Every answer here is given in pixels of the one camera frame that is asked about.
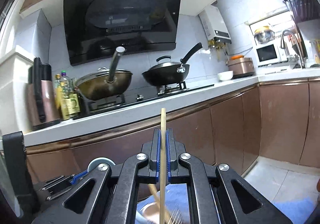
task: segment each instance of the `wok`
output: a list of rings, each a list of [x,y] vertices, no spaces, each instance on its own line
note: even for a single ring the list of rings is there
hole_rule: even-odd
[[[116,69],[124,47],[117,47],[113,54],[110,69],[99,68],[77,80],[76,86],[86,98],[96,101],[124,93],[131,83],[132,73],[126,69]]]
[[[186,64],[190,57],[202,48],[201,43],[197,43],[180,62],[163,62],[151,67],[142,73],[145,80],[153,86],[165,86],[183,82],[188,73],[190,65]],[[157,62],[163,59],[171,59],[171,56],[162,56],[156,59]]]

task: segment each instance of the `wooden stick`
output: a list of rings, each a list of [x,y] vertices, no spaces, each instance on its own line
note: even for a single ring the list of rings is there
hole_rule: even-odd
[[[154,196],[155,198],[155,201],[157,203],[157,206],[160,210],[160,198],[157,194],[157,188],[156,188],[156,185],[154,184],[148,184],[148,187],[149,187],[149,190],[151,192],[151,194]],[[171,224],[172,223],[172,220],[170,220],[171,218],[171,214],[170,212],[168,211],[167,207],[164,207],[164,220],[167,224]]]
[[[167,155],[165,152],[165,132],[167,130],[165,108],[161,109],[160,145],[160,224],[164,224],[165,181],[167,176]]]

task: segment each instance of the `floor tile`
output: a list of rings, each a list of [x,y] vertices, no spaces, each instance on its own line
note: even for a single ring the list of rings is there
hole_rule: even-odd
[[[244,177],[266,199],[272,201],[278,193],[288,170],[258,162]]]
[[[298,201],[309,198],[316,204],[318,180],[319,176],[288,171],[274,202]]]

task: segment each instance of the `countertop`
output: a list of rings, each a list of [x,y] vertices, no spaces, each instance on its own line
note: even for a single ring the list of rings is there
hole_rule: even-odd
[[[308,77],[320,77],[320,69],[292,69],[280,73],[262,74],[225,82],[217,82],[216,79],[192,82],[188,83],[189,87],[190,85],[192,87],[215,85],[77,120],[66,120],[58,125],[24,134],[25,146],[29,147],[69,139],[141,121],[158,116],[162,107],[165,107],[167,112],[174,111],[258,82]]]

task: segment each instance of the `gas stove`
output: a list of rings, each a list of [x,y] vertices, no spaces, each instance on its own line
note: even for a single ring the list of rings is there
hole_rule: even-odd
[[[97,101],[92,101],[92,100],[86,99],[85,97],[82,97],[81,94],[78,93],[80,96],[79,102],[81,106],[81,112],[79,115],[77,115],[76,117],[73,117],[72,119],[76,120],[76,119],[88,117],[91,115],[96,115],[96,114],[100,114],[100,113],[104,113],[104,112],[108,112],[116,109],[121,109],[124,107],[133,106],[138,103],[144,103],[144,102],[161,99],[168,96],[173,96],[180,93],[185,93],[185,92],[189,92],[189,91],[193,91],[193,90],[197,90],[205,87],[211,87],[211,86],[214,86],[214,84],[201,86],[201,87],[187,88],[186,83],[181,82],[176,86],[173,85],[173,86],[157,87],[156,88],[157,94],[153,94],[151,97],[146,99],[144,98],[143,95],[138,94],[137,98],[135,98],[134,101],[133,100],[126,101],[124,94],[103,98]]]

